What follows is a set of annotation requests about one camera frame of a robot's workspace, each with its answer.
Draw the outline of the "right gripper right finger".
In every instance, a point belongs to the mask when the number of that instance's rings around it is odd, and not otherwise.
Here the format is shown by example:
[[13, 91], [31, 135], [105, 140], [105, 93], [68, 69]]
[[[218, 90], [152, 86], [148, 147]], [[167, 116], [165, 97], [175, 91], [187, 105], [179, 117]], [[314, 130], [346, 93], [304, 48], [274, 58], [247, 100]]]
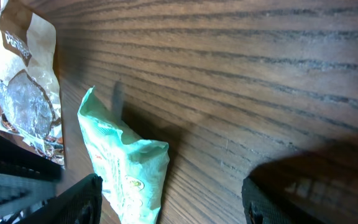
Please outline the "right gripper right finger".
[[258, 185], [251, 177], [243, 180], [242, 204], [247, 224], [318, 224], [288, 200]]

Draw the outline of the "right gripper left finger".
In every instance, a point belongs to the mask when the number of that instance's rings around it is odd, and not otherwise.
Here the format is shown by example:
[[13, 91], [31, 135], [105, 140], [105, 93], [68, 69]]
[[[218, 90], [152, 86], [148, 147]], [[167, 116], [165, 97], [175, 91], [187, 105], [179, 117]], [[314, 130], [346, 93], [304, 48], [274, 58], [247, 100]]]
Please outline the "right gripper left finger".
[[97, 174], [87, 175], [19, 224], [99, 224], [102, 183]]

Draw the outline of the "teal white snack packet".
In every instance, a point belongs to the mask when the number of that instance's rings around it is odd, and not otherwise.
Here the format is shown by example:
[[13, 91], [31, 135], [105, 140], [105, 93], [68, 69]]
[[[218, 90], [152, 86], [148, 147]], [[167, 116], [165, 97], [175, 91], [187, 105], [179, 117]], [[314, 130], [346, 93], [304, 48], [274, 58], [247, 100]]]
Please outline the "teal white snack packet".
[[102, 194], [121, 223], [156, 223], [167, 173], [167, 142], [142, 139], [90, 88], [77, 116]]

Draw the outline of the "brown snack packet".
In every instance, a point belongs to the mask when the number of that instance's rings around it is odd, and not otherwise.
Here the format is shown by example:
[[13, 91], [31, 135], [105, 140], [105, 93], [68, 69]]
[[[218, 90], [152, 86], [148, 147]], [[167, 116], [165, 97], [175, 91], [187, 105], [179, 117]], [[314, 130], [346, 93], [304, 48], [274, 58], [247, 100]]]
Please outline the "brown snack packet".
[[1, 1], [0, 131], [65, 165], [60, 85], [53, 71], [56, 29], [20, 1]]

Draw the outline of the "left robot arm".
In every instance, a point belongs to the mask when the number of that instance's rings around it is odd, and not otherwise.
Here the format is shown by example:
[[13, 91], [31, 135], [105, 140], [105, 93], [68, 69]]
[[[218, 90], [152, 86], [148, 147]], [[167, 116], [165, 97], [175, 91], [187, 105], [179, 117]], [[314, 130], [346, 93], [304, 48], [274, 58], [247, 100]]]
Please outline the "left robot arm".
[[0, 219], [55, 196], [60, 165], [0, 136]]

